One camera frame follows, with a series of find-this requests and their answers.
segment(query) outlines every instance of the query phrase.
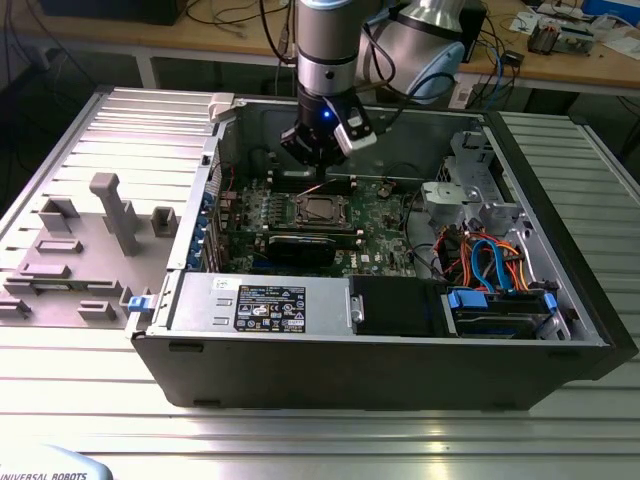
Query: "warning label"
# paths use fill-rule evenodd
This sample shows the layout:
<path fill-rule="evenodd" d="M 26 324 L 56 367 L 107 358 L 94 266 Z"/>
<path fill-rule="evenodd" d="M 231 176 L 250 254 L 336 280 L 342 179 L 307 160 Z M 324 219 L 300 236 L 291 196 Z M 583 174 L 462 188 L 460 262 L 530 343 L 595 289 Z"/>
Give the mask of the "warning label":
<path fill-rule="evenodd" d="M 239 332 L 304 333 L 304 287 L 241 285 L 234 327 Z"/>

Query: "cable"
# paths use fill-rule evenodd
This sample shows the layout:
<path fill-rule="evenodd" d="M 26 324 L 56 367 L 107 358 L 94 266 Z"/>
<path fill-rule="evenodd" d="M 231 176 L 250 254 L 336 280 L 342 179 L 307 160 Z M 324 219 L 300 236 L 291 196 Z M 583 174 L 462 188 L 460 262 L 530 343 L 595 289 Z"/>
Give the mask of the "cable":
<path fill-rule="evenodd" d="M 394 171 L 398 167 L 410 168 L 411 170 L 416 172 L 418 175 L 420 175 L 420 178 L 424 178 L 424 174 L 420 171 L 420 169 L 418 167 L 416 167 L 413 163 L 409 163 L 409 162 L 396 162 L 393 165 L 390 165 L 389 167 L 387 167 L 384 170 L 384 172 L 382 172 L 382 176 L 383 177 L 388 177 L 389 173 L 391 173 L 392 171 Z"/>
<path fill-rule="evenodd" d="M 434 78 L 447 78 L 449 79 L 451 84 L 446 88 L 446 90 L 442 92 L 439 92 L 433 95 L 428 95 L 427 97 L 422 97 L 424 100 L 441 97 L 442 95 L 447 93 L 449 90 L 451 90 L 451 88 L 456 84 L 456 79 L 450 73 L 438 72 L 438 73 L 432 73 L 431 75 L 427 75 L 418 83 L 416 83 L 415 86 L 409 91 L 409 94 L 404 99 L 404 101 L 400 104 L 400 107 L 398 107 L 398 110 L 396 110 L 396 112 L 393 114 L 391 119 L 387 122 L 387 125 L 385 126 L 384 130 L 381 132 L 377 132 L 378 135 L 382 135 L 383 133 L 385 133 L 391 128 L 391 126 L 396 122 L 396 120 L 398 120 L 400 115 L 402 115 L 402 112 L 404 112 L 404 110 L 409 106 L 409 103 L 411 103 L 411 100 L 414 98 L 418 90 L 420 90 L 426 83 L 430 82 Z"/>
<path fill-rule="evenodd" d="M 509 277 L 504 272 L 502 253 L 500 252 L 498 244 L 496 244 L 496 242 L 494 242 L 493 240 L 483 238 L 481 240 L 478 240 L 473 246 L 473 250 L 471 252 L 471 269 L 473 271 L 473 275 L 478 279 L 480 283 L 487 287 L 487 290 L 489 290 L 489 292 L 495 292 L 493 285 L 491 285 L 487 281 L 487 279 L 482 276 L 482 274 L 480 273 L 480 267 L 478 266 L 478 254 L 480 253 L 482 246 L 485 244 L 491 247 L 491 249 L 493 250 L 493 255 L 496 258 L 496 273 L 498 274 L 498 281 L 500 282 L 500 286 L 504 290 L 511 290 L 513 286 L 509 281 Z"/>
<path fill-rule="evenodd" d="M 62 45 L 62 43 L 60 43 L 60 41 L 49 31 L 49 29 L 44 25 L 44 23 L 42 23 L 42 20 L 40 20 L 38 15 L 36 15 L 36 12 L 33 9 L 33 5 L 31 5 L 31 1 L 25 0 L 25 3 L 27 4 L 27 8 L 29 9 L 31 16 L 38 23 L 40 28 L 47 34 L 49 38 L 51 38 L 51 40 L 53 40 L 53 42 L 58 46 L 58 48 L 62 50 L 69 57 L 69 60 L 71 60 L 71 62 L 76 66 L 78 71 L 82 73 L 94 87 L 97 87 L 98 84 L 93 80 L 91 75 L 89 75 L 87 71 L 80 66 L 80 64 L 76 61 L 76 59 L 73 58 L 73 56 L 69 53 L 69 50 L 67 50 L 64 47 L 64 45 Z"/>
<path fill-rule="evenodd" d="M 434 98 L 438 98 L 441 97 L 442 95 L 444 95 L 445 93 L 447 93 L 451 87 L 447 88 L 446 91 L 439 93 L 437 95 L 424 95 L 424 96 L 417 96 L 416 93 L 418 90 L 420 90 L 420 87 L 422 87 L 425 83 L 427 83 L 431 78 L 431 75 L 429 75 L 428 77 L 425 77 L 424 79 L 422 79 L 420 82 L 418 82 L 418 85 L 416 85 L 412 90 L 414 90 L 413 92 L 409 92 L 404 93 L 401 92 L 400 90 L 394 88 L 391 85 L 391 82 L 393 81 L 393 79 L 396 77 L 397 74 L 397 68 L 395 65 L 395 62 L 393 61 L 393 59 L 391 58 L 391 56 L 380 46 L 380 44 L 373 38 L 373 35 L 371 34 L 371 29 L 369 28 L 368 25 L 364 25 L 362 27 L 363 32 L 365 34 L 365 36 L 367 37 L 367 39 L 369 40 L 369 48 L 371 49 L 371 58 L 373 60 L 373 64 L 374 67 L 376 69 L 376 73 L 378 75 L 378 78 L 380 78 L 380 81 L 382 82 L 379 85 L 375 85 L 375 87 L 383 87 L 383 88 L 387 88 L 388 90 L 392 91 L 393 93 L 395 93 L 396 95 L 398 95 L 399 97 L 402 97 L 404 100 L 433 100 Z M 391 74 L 389 75 L 389 78 L 384 78 L 384 75 L 382 74 L 382 69 L 380 68 L 380 64 L 378 63 L 378 56 L 376 55 L 376 50 L 378 50 L 382 56 L 385 58 L 385 60 L 387 61 L 387 63 L 389 64 L 389 67 L 391 68 Z M 450 79 L 453 82 L 453 85 L 455 85 L 455 79 L 450 76 L 449 74 L 445 73 L 445 72 L 439 72 L 438 74 L 434 74 L 437 76 L 449 76 L 451 77 Z"/>
<path fill-rule="evenodd" d="M 199 4 L 202 0 L 195 0 L 195 2 L 193 2 L 191 5 L 189 5 L 186 10 L 185 13 L 187 15 L 188 18 L 190 18 L 191 20 L 193 20 L 194 22 L 198 22 L 198 23 L 202 23 L 203 25 L 234 25 L 234 24 L 238 24 L 238 23 L 242 23 L 242 22 L 247 22 L 249 20 L 253 20 L 254 18 L 258 18 L 260 17 L 260 14 L 254 14 L 251 15 L 249 17 L 245 17 L 245 18 L 238 18 L 237 20 L 229 20 L 229 21 L 223 21 L 223 22 L 215 22 L 215 21 L 209 21 L 209 20 L 202 20 L 201 18 L 198 18 L 196 16 L 194 16 L 191 13 L 191 9 L 196 6 L 197 4 Z M 287 8 L 287 6 L 285 5 L 284 7 L 278 7 L 278 8 L 274 8 L 273 10 L 268 10 L 265 13 L 268 15 L 270 13 L 276 13 L 276 12 L 281 12 L 283 10 L 285 10 Z"/>
<path fill-rule="evenodd" d="M 229 193 L 231 191 L 231 187 L 233 187 L 233 181 L 236 178 L 236 169 L 234 168 L 234 166 L 232 164 L 229 164 L 229 168 L 231 168 L 231 181 L 229 182 L 226 193 Z"/>
<path fill-rule="evenodd" d="M 490 17 L 486 18 L 487 23 L 489 24 L 489 27 L 491 28 L 491 32 L 488 32 L 487 30 L 480 30 L 481 34 L 485 34 L 485 35 L 489 35 L 491 37 L 493 37 L 494 39 L 494 48 L 496 50 L 496 52 L 498 52 L 498 55 L 500 57 L 502 57 L 502 54 L 506 51 L 504 42 L 502 41 L 502 39 L 498 36 L 498 34 L 496 33 L 496 27 L 493 24 L 493 21 L 491 20 Z M 482 35 L 480 35 L 480 38 L 486 43 L 489 44 L 490 42 L 482 37 Z M 474 99 L 471 101 L 471 103 L 469 104 L 469 107 L 473 106 L 473 104 L 475 103 L 475 101 L 480 98 L 481 102 L 484 101 L 484 91 L 487 89 L 487 87 L 489 86 L 489 83 L 491 82 L 491 79 L 493 78 L 493 76 L 495 75 L 497 68 L 498 68 L 498 64 L 497 62 L 491 62 L 494 65 L 494 71 L 491 72 L 491 75 L 489 75 L 489 77 L 487 78 L 486 82 L 484 83 L 482 89 L 480 90 L 479 94 L 476 94 L 476 96 L 474 97 Z"/>
<path fill-rule="evenodd" d="M 485 46 L 491 50 L 493 52 L 493 54 L 496 57 L 496 68 L 498 69 L 498 79 L 496 80 L 496 86 L 493 89 L 493 93 L 491 94 L 491 96 L 489 97 L 489 102 L 487 103 L 487 105 L 484 107 L 485 110 L 489 110 L 489 107 L 493 104 L 493 102 L 496 99 L 496 93 L 498 93 L 498 90 L 500 89 L 500 82 L 502 81 L 502 60 L 500 60 L 500 54 L 498 53 L 498 51 L 492 47 L 491 45 L 486 45 Z"/>
<path fill-rule="evenodd" d="M 623 164 L 625 163 L 627 156 L 630 155 L 633 150 L 635 150 L 635 148 L 632 148 L 632 144 L 636 136 L 640 136 L 640 117 L 633 124 L 631 130 L 629 130 L 629 133 L 627 134 L 627 137 L 625 138 L 624 142 L 622 143 L 622 147 L 620 148 L 620 158 Z"/>
<path fill-rule="evenodd" d="M 27 51 L 24 48 L 24 45 L 22 45 L 22 42 L 20 41 L 20 38 L 16 33 L 16 28 L 13 24 L 13 0 L 7 0 L 7 3 L 11 4 L 11 11 L 9 13 L 9 29 L 11 30 L 11 34 L 13 35 L 14 40 L 18 44 L 18 49 L 20 49 L 20 51 L 22 52 L 22 55 L 24 56 L 23 60 L 25 60 L 25 63 L 31 65 L 31 59 L 29 58 L 29 55 L 27 54 Z"/>
<path fill-rule="evenodd" d="M 556 16 L 560 18 L 570 18 L 572 20 L 575 20 L 574 17 L 571 16 L 571 14 L 574 12 L 576 8 L 578 8 L 578 0 L 573 0 L 573 6 L 571 7 L 571 11 L 569 13 L 564 13 L 556 10 L 556 7 L 561 7 L 562 5 L 564 5 L 564 2 L 562 1 L 555 2 L 556 3 L 555 5 L 554 5 L 554 0 L 551 0 L 548 3 L 549 5 L 551 5 L 551 9 L 555 12 Z"/>
<path fill-rule="evenodd" d="M 258 6 L 260 7 L 260 20 L 262 22 L 262 29 L 264 30 L 264 34 L 267 37 L 267 42 L 269 42 L 271 51 L 282 63 L 284 63 L 285 65 L 292 65 L 293 63 L 295 63 L 295 59 L 282 55 L 276 48 L 275 43 L 273 43 L 271 32 L 269 31 L 269 25 L 267 24 L 267 12 L 264 8 L 264 0 L 258 0 Z"/>
<path fill-rule="evenodd" d="M 380 80 L 385 82 L 386 85 L 390 85 L 393 79 L 396 78 L 396 74 L 397 74 L 395 62 L 393 61 L 391 56 L 380 46 L 380 44 L 375 40 L 375 38 L 373 38 L 369 25 L 365 23 L 362 26 L 362 31 L 364 32 L 365 36 L 369 40 L 369 49 L 371 51 L 371 58 L 376 68 L 376 73 L 378 74 L 378 77 L 380 78 Z M 387 61 L 387 63 L 389 64 L 389 68 L 391 68 L 391 74 L 389 75 L 389 78 L 384 78 L 384 76 L 382 75 L 382 70 L 380 69 L 380 64 L 378 63 L 378 56 L 376 55 L 374 49 L 378 50 L 380 52 L 380 55 L 382 55 L 384 59 Z"/>
<path fill-rule="evenodd" d="M 520 280 L 522 280 L 522 288 L 528 292 L 529 286 L 524 278 L 524 262 L 522 260 L 520 260 Z"/>
<path fill-rule="evenodd" d="M 282 53 L 286 54 L 289 50 L 289 37 L 291 36 L 290 23 L 291 23 L 291 13 L 293 12 L 293 4 L 295 0 L 290 0 L 287 5 L 287 15 L 284 21 L 284 26 L 282 27 L 282 32 L 280 33 L 280 44 L 278 48 L 283 48 Z M 274 90 L 276 97 L 278 96 L 278 81 L 280 80 L 280 68 L 282 67 L 282 61 L 278 60 L 278 65 L 276 66 L 276 75 L 274 79 Z"/>
<path fill-rule="evenodd" d="M 4 7 L 4 58 L 7 68 L 7 87 L 11 85 L 11 58 L 9 57 L 9 17 L 11 15 L 11 2 L 7 0 L 7 4 Z"/>
<path fill-rule="evenodd" d="M 244 7 L 224 8 L 224 9 L 222 9 L 220 11 L 213 10 L 214 3 L 215 3 L 215 0 L 211 0 L 211 17 L 213 18 L 214 22 L 218 22 L 218 23 L 215 23 L 213 26 L 216 27 L 219 30 L 222 30 L 223 32 L 227 32 L 227 33 L 231 33 L 233 35 L 236 35 L 238 38 L 243 38 L 243 39 L 247 38 L 247 35 L 244 32 L 241 31 L 245 27 L 245 25 L 243 23 L 232 23 L 232 24 L 229 24 L 229 26 L 227 27 L 225 22 L 224 22 L 224 20 L 222 19 L 222 17 L 220 17 L 220 15 L 222 15 L 223 13 L 226 13 L 226 12 L 232 12 L 232 11 L 237 11 L 237 10 L 246 10 L 248 8 L 253 7 L 256 3 L 258 3 L 258 0 L 254 0 L 249 5 L 246 5 Z"/>
<path fill-rule="evenodd" d="M 640 109 L 640 105 L 636 105 L 635 103 L 633 103 L 631 100 L 629 100 L 628 98 L 625 97 L 616 97 L 618 99 L 618 101 L 620 102 L 620 105 L 622 105 L 625 110 L 627 110 L 629 113 L 631 113 L 631 115 L 635 116 L 636 118 L 640 118 L 640 112 L 636 112 L 634 111 L 629 105 L 627 105 L 628 102 L 629 104 L 631 104 L 633 107 Z"/>
<path fill-rule="evenodd" d="M 442 275 L 438 271 L 437 268 L 435 268 L 434 266 L 430 265 L 429 262 L 427 262 L 424 258 L 422 258 L 420 255 L 418 255 L 416 253 L 416 251 L 415 251 L 416 248 L 419 248 L 420 246 L 423 246 L 423 245 L 421 244 L 421 245 L 418 245 L 417 247 L 413 247 L 411 245 L 411 241 L 409 240 L 409 217 L 411 216 L 411 211 L 413 210 L 413 205 L 416 203 L 416 199 L 418 198 L 418 195 L 420 195 L 420 190 L 418 190 L 413 195 L 413 198 L 411 199 L 411 203 L 409 204 L 409 211 L 407 212 L 407 218 L 404 221 L 404 237 L 405 237 L 405 240 L 407 242 L 407 246 L 409 247 L 409 251 L 413 254 L 413 258 L 418 260 L 425 267 L 427 267 L 433 276 L 439 277 L 442 280 L 444 280 L 445 282 L 449 283 L 449 281 L 444 277 L 444 275 Z"/>

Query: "blue latch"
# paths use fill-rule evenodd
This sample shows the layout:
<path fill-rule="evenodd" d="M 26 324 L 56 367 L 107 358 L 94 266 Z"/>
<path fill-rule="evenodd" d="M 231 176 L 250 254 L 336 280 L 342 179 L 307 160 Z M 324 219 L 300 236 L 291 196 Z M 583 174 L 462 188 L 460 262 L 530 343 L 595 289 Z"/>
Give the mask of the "blue latch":
<path fill-rule="evenodd" d="M 556 300 L 556 297 L 553 296 L 553 293 L 544 294 L 544 303 L 547 304 L 547 307 L 549 308 L 549 311 L 551 313 L 555 313 L 555 311 L 558 310 L 558 302 Z"/>
<path fill-rule="evenodd" d="M 140 295 L 131 297 L 127 308 L 130 312 L 148 313 L 156 308 L 156 295 Z"/>
<path fill-rule="evenodd" d="M 200 228 L 205 228 L 209 224 L 209 219 L 204 215 L 198 215 L 196 219 L 196 225 Z"/>
<path fill-rule="evenodd" d="M 449 306 L 452 309 L 456 308 L 488 308 L 487 297 L 484 292 L 478 292 L 475 290 L 453 290 L 449 295 Z"/>
<path fill-rule="evenodd" d="M 202 195 L 202 206 L 204 208 L 211 208 L 213 206 L 213 195 L 209 192 L 204 192 Z"/>

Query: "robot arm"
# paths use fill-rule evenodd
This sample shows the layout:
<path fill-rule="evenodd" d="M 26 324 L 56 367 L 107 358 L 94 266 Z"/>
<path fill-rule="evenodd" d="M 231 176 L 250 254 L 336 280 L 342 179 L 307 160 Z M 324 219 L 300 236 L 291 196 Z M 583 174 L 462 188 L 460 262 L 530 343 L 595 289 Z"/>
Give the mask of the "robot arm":
<path fill-rule="evenodd" d="M 300 163 L 315 167 L 318 177 L 327 167 L 341 164 L 354 151 L 377 141 L 354 83 L 363 63 L 358 59 L 362 27 L 388 3 L 299 0 L 298 118 L 292 128 L 282 133 L 281 144 Z M 395 23 L 403 30 L 416 32 L 403 35 L 410 43 L 424 42 L 440 33 L 455 37 L 460 31 L 458 16 L 463 3 L 464 0 L 414 1 L 400 10 L 396 19 L 402 21 Z M 424 49 L 433 50 L 427 43 Z"/>

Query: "workbench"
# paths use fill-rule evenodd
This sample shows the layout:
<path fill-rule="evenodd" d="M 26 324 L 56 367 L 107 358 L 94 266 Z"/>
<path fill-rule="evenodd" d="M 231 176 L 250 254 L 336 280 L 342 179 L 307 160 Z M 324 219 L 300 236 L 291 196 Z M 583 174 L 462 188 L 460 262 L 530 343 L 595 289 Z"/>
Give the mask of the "workbench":
<path fill-rule="evenodd" d="M 168 185 L 188 185 L 195 171 L 201 149 L 184 143 L 211 134 L 210 98 L 93 95 L 0 219 L 0 278 L 17 268 L 42 228 L 35 212 L 64 182 L 75 185 L 63 191 L 79 211 L 98 212 L 87 179 L 108 169 L 138 213 L 170 200 L 182 215 L 189 188 Z M 567 117 L 503 118 L 637 342 L 640 187 L 589 127 Z M 156 138 L 176 132 L 180 143 Z M 0 328 L 0 432 L 12 444 L 87 454 L 118 480 L 636 478 L 639 365 L 636 357 L 598 382 L 572 382 L 530 412 L 178 408 L 121 329 L 25 322 Z"/>
<path fill-rule="evenodd" d="M 25 0 L 14 0 L 13 19 L 21 42 L 33 48 L 32 57 L 47 65 L 43 49 L 56 48 L 30 15 Z M 234 0 L 216 0 L 216 10 L 237 7 Z M 508 49 L 525 54 L 516 86 L 526 88 L 565 90 L 602 95 L 640 95 L 640 62 L 615 52 L 603 45 L 596 45 L 590 56 L 554 54 L 534 55 L 527 52 L 527 36 L 511 32 L 511 17 L 525 10 L 518 0 L 488 0 L 496 33 Z M 129 22 L 93 20 L 84 18 L 46 17 L 39 4 L 36 12 L 49 31 L 69 50 L 105 52 L 130 55 L 136 59 L 142 85 L 158 88 L 153 66 L 157 57 L 233 62 L 258 65 L 276 65 L 277 59 L 269 50 L 259 18 L 245 22 L 243 38 L 211 25 L 197 23 L 183 15 L 175 25 L 155 26 Z M 278 8 L 277 0 L 268 0 L 269 10 Z M 192 14 L 211 20 L 209 0 L 199 2 Z M 223 14 L 225 20 L 245 18 L 258 13 L 257 5 L 247 10 Z M 285 12 L 268 15 L 272 35 L 277 36 L 284 22 Z M 494 70 L 484 47 L 477 47 L 470 63 L 460 66 L 456 76 L 459 85 L 450 107 L 464 108 L 473 85 L 485 81 Z"/>

